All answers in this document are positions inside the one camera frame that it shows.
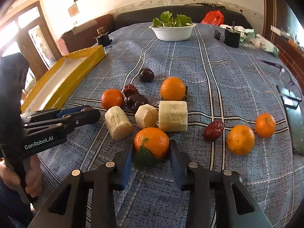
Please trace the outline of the person's left hand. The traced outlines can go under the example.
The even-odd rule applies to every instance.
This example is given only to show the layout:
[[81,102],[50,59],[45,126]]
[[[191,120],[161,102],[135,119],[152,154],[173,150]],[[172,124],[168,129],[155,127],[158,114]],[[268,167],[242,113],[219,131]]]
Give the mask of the person's left hand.
[[[18,175],[7,167],[4,158],[1,158],[1,179],[4,184],[11,189],[21,183]],[[30,157],[29,170],[25,176],[25,191],[31,195],[32,198],[38,197],[42,193],[42,179],[40,160],[37,155],[33,155]]]

